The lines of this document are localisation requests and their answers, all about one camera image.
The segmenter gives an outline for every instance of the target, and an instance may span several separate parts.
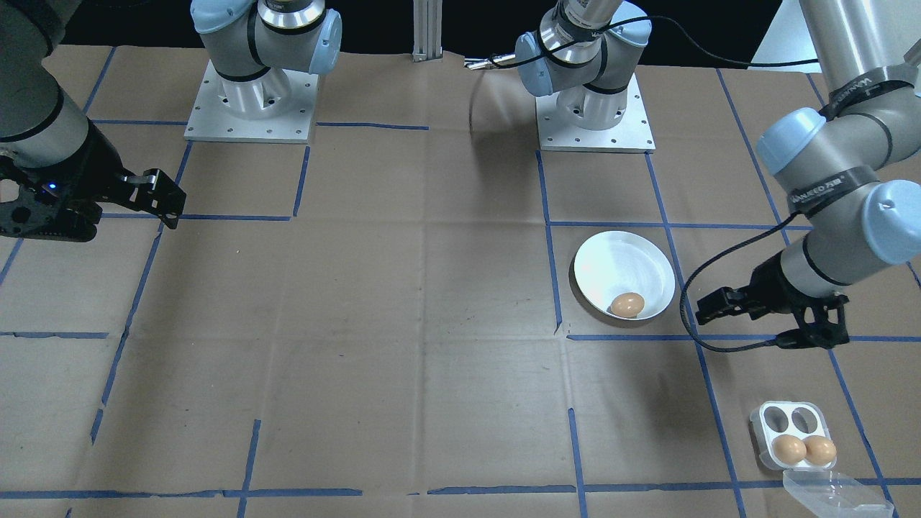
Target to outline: black background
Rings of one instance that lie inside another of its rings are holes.
[[[680,21],[710,52],[751,60],[781,0],[635,0],[649,15]],[[537,29],[554,0],[444,0],[443,46],[468,57],[510,53],[515,39]],[[64,43],[201,47],[190,2],[85,0],[67,26]],[[412,0],[327,0],[343,15],[343,51],[410,53]],[[644,65],[731,66],[694,49],[671,24],[653,22]]]

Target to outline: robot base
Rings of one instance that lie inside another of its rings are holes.
[[[218,95],[220,77],[209,62],[189,116],[189,125],[185,128],[185,139],[307,144],[313,129],[320,77],[292,70],[284,72],[291,83],[291,99],[286,101],[287,110],[267,119],[243,119],[228,110]]]
[[[537,98],[537,129],[544,151],[645,153],[656,148],[636,76],[627,87],[627,108],[619,124],[592,131],[568,123],[556,108],[559,92]]]

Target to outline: clear plastic egg carton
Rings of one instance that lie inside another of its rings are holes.
[[[801,441],[811,436],[831,440],[822,411],[805,401],[767,401],[752,412],[752,428],[761,461],[784,470],[784,489],[818,518],[892,518],[895,506],[843,473],[830,471],[838,457],[825,465],[808,459],[787,464],[777,458],[774,439],[792,435]]]
[[[774,439],[781,435],[792,435],[801,440],[819,435],[828,439],[825,416],[822,411],[812,403],[805,401],[767,401],[752,412],[752,428],[758,447],[761,450],[761,461],[770,469],[793,469],[797,471],[820,471],[834,466],[837,457],[824,465],[815,465],[806,459],[796,464],[787,464],[777,458],[774,451]]]

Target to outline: blue tape line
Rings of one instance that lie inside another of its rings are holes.
[[[147,493],[114,490],[70,490],[70,491],[0,491],[0,500],[108,500],[108,499],[210,499],[223,496],[221,489],[207,489],[192,493]]]
[[[632,227],[638,229],[662,229],[663,223],[646,221],[551,221],[551,227]],[[774,225],[747,225],[738,223],[669,223],[673,229],[716,229],[716,230],[769,230]],[[812,225],[787,225],[786,230],[812,230]]]
[[[556,254],[554,253],[554,235],[549,226],[544,227],[547,234],[547,253],[550,255],[550,285],[554,290],[554,311],[556,312],[556,327],[554,332],[563,325],[563,306],[560,303],[560,282],[556,278]]]
[[[381,123],[317,123],[317,126],[330,127],[362,127],[362,128],[384,128],[384,129],[407,129],[417,131],[428,131],[428,126],[412,126],[404,124],[381,124]]]
[[[761,182],[761,187],[764,189],[764,195],[767,196],[767,203],[771,206],[771,212],[774,213],[774,218],[777,220],[777,223],[780,223],[783,219],[780,217],[780,212],[777,210],[777,205],[774,203],[774,197],[771,196],[771,190],[767,187],[767,181],[764,179],[764,174],[761,172],[761,166],[758,165],[758,159],[754,155],[754,149],[752,149],[752,143],[749,141],[748,135],[745,133],[745,127],[742,126],[742,120],[739,117],[739,112],[736,111],[736,103],[732,101],[732,96],[729,94],[729,88],[726,86],[726,80],[723,78],[723,73],[717,68],[717,77],[719,78],[719,84],[723,87],[723,93],[726,94],[726,100],[729,102],[729,107],[732,109],[732,116],[736,119],[736,125],[739,127],[739,132],[742,135],[742,140],[745,142],[745,148],[748,149],[749,158],[752,159],[752,165],[754,166],[755,172],[758,173],[758,180]],[[784,236],[784,242],[789,245],[790,239],[787,237],[787,233],[783,230],[780,232]]]
[[[125,121],[120,119],[93,119],[96,124],[132,124],[138,126],[184,126],[188,121]]]
[[[505,495],[521,493],[575,493],[574,486],[494,486],[491,488],[481,486],[467,486],[458,488],[431,489],[428,495]]]
[[[915,283],[918,285],[919,288],[921,288],[921,278],[918,277],[918,273],[915,271],[915,266],[912,265],[911,261],[905,264],[908,265],[908,269],[912,271],[912,277],[915,278]]]
[[[852,342],[921,342],[921,336],[851,336]]]
[[[641,221],[551,221],[551,227],[632,227],[636,229],[661,229],[661,223]]]
[[[247,492],[247,498],[268,497],[360,497],[360,489],[255,489]]]
[[[102,390],[101,402],[103,407],[109,403],[109,395],[111,394],[112,386],[115,384],[115,372],[118,370],[118,364],[122,360],[124,344],[128,341],[128,335],[131,333],[131,323],[134,321],[134,314],[137,313],[137,307],[141,303],[141,295],[144,293],[144,286],[146,286],[147,278],[150,276],[150,268],[154,264],[154,256],[157,255],[161,237],[163,237],[163,223],[160,223],[157,237],[154,238],[154,242],[150,245],[150,253],[147,255],[147,262],[144,264],[144,272],[141,274],[141,280],[137,283],[137,291],[134,292],[134,300],[131,304],[131,310],[128,312],[128,320],[124,324],[122,339],[119,341],[118,348],[115,349],[115,358],[112,359],[112,365],[109,368],[109,377],[106,379],[106,386]]]
[[[587,493],[625,493],[643,491],[709,491],[732,489],[732,482],[674,482],[664,484],[589,484]]]
[[[537,157],[537,174],[541,181],[541,200],[543,202],[544,232],[547,238],[547,255],[550,257],[550,285],[554,290],[554,311],[556,312],[556,327],[563,325],[563,306],[560,303],[560,282],[556,278],[556,254],[554,253],[554,233],[550,227],[550,205],[547,201],[547,181],[543,176],[543,157],[538,149],[534,152]]]
[[[74,340],[103,340],[109,337],[108,333],[44,333],[36,331],[0,331],[0,336],[13,336],[15,338],[67,338]]]
[[[256,447],[259,445],[259,429],[262,427],[260,419],[252,421],[252,436],[250,437],[250,451],[246,456],[246,474],[243,476],[242,495],[237,506],[237,518],[246,516],[246,499],[250,493],[250,482],[252,481],[252,469],[256,466]]]
[[[294,197],[294,217],[297,218],[297,212],[300,210],[300,199],[304,195],[304,182],[307,181],[307,166],[310,162],[310,146],[304,149],[304,163],[300,166],[300,178],[297,179],[297,195]]]
[[[921,486],[919,477],[884,478],[887,486]]]
[[[157,219],[152,214],[108,213],[106,219]],[[180,219],[203,219],[209,221],[290,221],[290,216],[249,216],[242,214],[183,214]]]
[[[185,151],[182,153],[182,161],[179,163],[179,169],[176,170],[176,178],[174,182],[176,185],[179,185],[182,182],[182,175],[185,174],[185,165],[189,163],[189,155],[192,154],[192,141],[189,141],[185,145]]]
[[[701,335],[707,341],[720,340],[770,340],[773,335]],[[577,342],[690,342],[694,339],[688,335],[568,335],[566,338]],[[921,342],[921,336],[870,336],[853,335],[852,342]]]
[[[841,385],[841,390],[845,393],[845,401],[847,402],[847,407],[851,410],[851,416],[854,418],[854,424],[857,425],[857,431],[860,433],[860,440],[863,442],[864,448],[867,450],[867,456],[869,457],[870,464],[873,465],[873,473],[876,474],[877,478],[876,483],[882,487],[882,494],[886,497],[886,500],[892,501],[892,495],[889,494],[889,487],[886,485],[886,482],[883,479],[880,463],[877,461],[876,454],[873,452],[873,447],[869,443],[867,432],[864,430],[863,421],[860,419],[860,414],[857,413],[857,406],[854,404],[854,398],[851,397],[851,391],[847,388],[845,375],[843,372],[841,372],[841,366],[838,365],[838,358],[835,356],[834,351],[828,351],[828,358],[832,361],[834,375],[838,377],[838,383]]]
[[[701,335],[704,340],[769,340],[774,335]],[[568,335],[577,342],[693,342],[690,335]]]
[[[578,447],[578,429],[576,428],[576,411],[569,409],[569,437],[573,442],[573,463],[576,465],[576,494],[581,518],[589,518],[589,504],[585,498],[585,478],[582,475],[582,452]]]
[[[96,409],[96,417],[93,418],[93,427],[89,429],[89,443],[96,444],[96,436],[99,435],[99,427],[102,426],[102,408]]]
[[[543,155],[538,149],[534,151],[534,156],[537,157],[537,174],[538,178],[541,181],[541,202],[543,203],[543,222],[547,225],[551,224],[550,220],[550,199],[547,195],[547,179],[543,174]]]
[[[96,84],[93,85],[93,90],[89,92],[89,98],[87,99],[87,103],[83,105],[84,114],[89,112],[90,105],[92,105],[93,100],[96,99],[96,94],[99,93],[99,87],[102,86],[102,79],[105,78],[106,72],[109,71],[109,65],[112,62],[112,57],[115,55],[115,50],[117,48],[118,47],[112,47],[112,49],[109,51],[109,57],[106,58],[106,63],[105,65],[102,66],[102,70],[99,72],[99,78],[96,79]]]
[[[741,489],[770,489],[784,487],[783,480],[746,480],[739,482]]]
[[[22,248],[22,242],[22,238],[17,239],[16,244],[13,245],[13,250],[10,251],[9,256],[6,258],[6,263],[3,265],[3,269],[0,270],[0,286],[6,280],[6,274],[9,273],[9,269],[13,267],[13,260],[16,259],[19,249]]]
[[[812,80],[812,76],[810,76],[809,74],[806,74],[806,79],[809,80],[809,84],[812,86],[812,91],[815,92],[815,97],[819,100],[819,104],[824,106],[825,98],[822,96],[821,93],[819,93],[819,87],[815,85],[815,81]]]
[[[290,221],[290,216],[242,216],[223,214],[183,214],[181,219],[205,219],[217,221]]]
[[[710,370],[706,365],[704,349],[694,343],[694,349],[697,351],[697,359],[700,361],[700,369],[704,374],[704,383],[706,385],[706,395],[710,399],[710,406],[713,408],[713,418],[717,424],[717,433],[719,442],[723,447],[723,456],[726,457],[726,467],[729,470],[729,480],[732,481],[732,492],[736,496],[736,506],[739,508],[739,517],[745,518],[745,502],[742,499],[742,491],[739,487],[739,477],[736,474],[736,466],[732,461],[732,451],[729,450],[729,440],[726,438],[726,429],[723,428],[723,418],[719,414],[719,403],[717,402],[717,392],[713,388],[713,380],[710,378]]]
[[[678,276],[678,282],[681,286],[684,285],[684,273],[682,272],[681,259],[678,256],[678,249],[675,246],[674,236],[671,234],[671,224],[669,223],[669,215],[665,210],[665,201],[662,198],[662,192],[659,188],[659,179],[656,177],[656,168],[652,165],[652,158],[649,154],[646,154],[646,164],[649,169],[649,180],[652,181],[653,191],[656,193],[656,201],[659,203],[659,212],[662,215],[662,223],[665,224],[665,236],[669,240],[669,248],[671,251],[671,258],[675,264],[675,273]],[[693,308],[691,308],[691,302],[687,301],[688,313],[691,315],[694,314]],[[691,326],[694,326],[696,329],[696,324],[691,322]],[[704,349],[700,347],[699,344],[694,342],[694,349],[697,352],[697,360],[700,363],[701,373],[704,375],[704,383],[706,385],[706,393],[710,400],[710,407],[713,411],[713,418],[716,422],[717,433],[719,434],[719,442],[723,448],[723,456],[726,459],[726,468],[729,471],[729,480],[732,481],[732,492],[736,497],[736,507],[739,509],[739,517],[746,518],[745,512],[745,501],[742,499],[742,492],[739,489],[739,478],[736,476],[736,467],[732,462],[732,452],[729,450],[729,441],[726,438],[726,431],[723,428],[723,418],[719,415],[719,404],[717,403],[717,395],[713,389],[713,381],[710,379],[710,371],[706,366],[706,357],[704,356]]]
[[[128,212],[103,212],[103,219],[157,219],[153,214],[146,212],[128,213]]]

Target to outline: brown egg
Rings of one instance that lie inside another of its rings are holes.
[[[608,312],[621,318],[636,318],[645,306],[646,301],[643,300],[642,295],[627,291],[614,299],[614,302],[608,308]]]
[[[838,456],[838,449],[834,442],[821,435],[812,435],[806,438],[806,460],[815,465],[826,465]]]
[[[786,465],[794,465],[806,458],[806,444],[792,435],[777,436],[772,447],[777,460]]]

